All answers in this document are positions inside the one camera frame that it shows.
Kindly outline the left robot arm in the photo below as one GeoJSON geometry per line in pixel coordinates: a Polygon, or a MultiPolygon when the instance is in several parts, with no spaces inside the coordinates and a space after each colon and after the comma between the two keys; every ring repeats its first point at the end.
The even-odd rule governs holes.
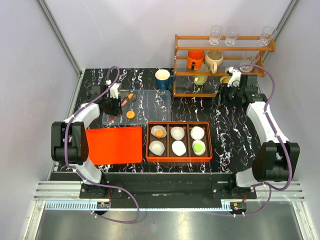
{"type": "Polygon", "coordinates": [[[120,87],[119,83],[94,85],[88,99],[71,117],[51,125],[52,160],[76,172],[85,184],[91,185],[90,192],[97,198],[108,193],[108,186],[89,158],[86,129],[101,114],[114,117],[122,114],[120,87]]]}

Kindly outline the orange flower cookie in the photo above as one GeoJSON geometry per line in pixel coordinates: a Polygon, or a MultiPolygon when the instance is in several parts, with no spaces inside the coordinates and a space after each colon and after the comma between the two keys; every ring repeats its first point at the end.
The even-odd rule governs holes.
{"type": "Polygon", "coordinates": [[[161,129],[156,130],[154,134],[158,138],[162,138],[165,135],[164,131],[161,129]]]}

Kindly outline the green round cookie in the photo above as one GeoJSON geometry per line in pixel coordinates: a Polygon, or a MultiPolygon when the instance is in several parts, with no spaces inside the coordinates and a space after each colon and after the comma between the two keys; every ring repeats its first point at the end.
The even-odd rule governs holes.
{"type": "Polygon", "coordinates": [[[203,147],[200,143],[195,143],[193,146],[193,150],[195,153],[201,153],[203,150],[203,147]]]}

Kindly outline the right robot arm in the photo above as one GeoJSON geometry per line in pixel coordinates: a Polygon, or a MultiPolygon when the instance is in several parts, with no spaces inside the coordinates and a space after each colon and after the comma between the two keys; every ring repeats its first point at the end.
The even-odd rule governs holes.
{"type": "Polygon", "coordinates": [[[218,102],[223,106],[240,106],[252,121],[261,147],[252,167],[235,174],[235,181],[227,185],[228,195],[239,198],[245,188],[257,187],[272,182],[285,182],[283,187],[273,189],[283,191],[293,179],[300,155],[300,146],[290,142],[277,125],[267,97],[258,92],[256,75],[231,76],[220,79],[218,102]]]}

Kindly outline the black metal tongs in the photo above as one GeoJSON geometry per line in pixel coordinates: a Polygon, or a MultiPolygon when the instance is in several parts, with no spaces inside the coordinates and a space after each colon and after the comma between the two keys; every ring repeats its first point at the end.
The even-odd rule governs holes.
{"type": "Polygon", "coordinates": [[[128,92],[126,92],[126,96],[123,98],[123,100],[122,100],[122,102],[124,101],[124,100],[127,100],[127,103],[125,104],[125,105],[127,105],[127,104],[129,104],[129,103],[131,103],[131,102],[134,102],[134,101],[131,101],[131,100],[129,100],[128,99],[128,95],[130,94],[130,93],[134,93],[133,91],[128,91],[128,92]]]}

